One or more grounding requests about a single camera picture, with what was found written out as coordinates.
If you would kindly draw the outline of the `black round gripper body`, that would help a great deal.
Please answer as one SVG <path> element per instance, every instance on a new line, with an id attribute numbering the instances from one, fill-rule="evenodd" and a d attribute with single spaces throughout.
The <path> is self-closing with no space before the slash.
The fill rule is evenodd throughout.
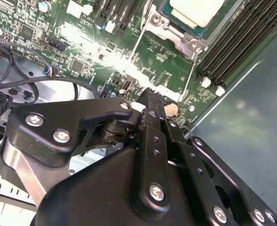
<path id="1" fill-rule="evenodd" d="M 118 151 L 51 188 L 37 213 L 38 226 L 205 226 L 189 203 L 179 169 L 169 164 L 171 207 L 159 220 L 142 219 L 131 203 L 136 151 Z"/>

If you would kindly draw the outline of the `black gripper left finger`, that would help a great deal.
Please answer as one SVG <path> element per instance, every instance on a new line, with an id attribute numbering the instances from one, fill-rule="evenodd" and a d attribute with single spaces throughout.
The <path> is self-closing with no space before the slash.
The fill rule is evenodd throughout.
<path id="1" fill-rule="evenodd" d="M 47 192 L 86 167 L 127 148 L 136 151 L 131 203 L 142 219 L 171 205 L 166 136 L 158 93 L 146 89 L 139 112 L 123 99 L 98 98 L 21 106 L 8 117 L 1 159 L 39 208 Z"/>

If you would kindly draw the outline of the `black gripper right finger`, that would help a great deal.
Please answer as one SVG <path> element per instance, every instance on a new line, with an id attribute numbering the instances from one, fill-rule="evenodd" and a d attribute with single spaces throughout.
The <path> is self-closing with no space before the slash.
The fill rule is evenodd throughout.
<path id="1" fill-rule="evenodd" d="M 168 137 L 168 157 L 179 169 L 197 226 L 277 226 L 275 212 L 199 137 L 183 137 L 165 114 L 169 98 L 156 95 Z"/>

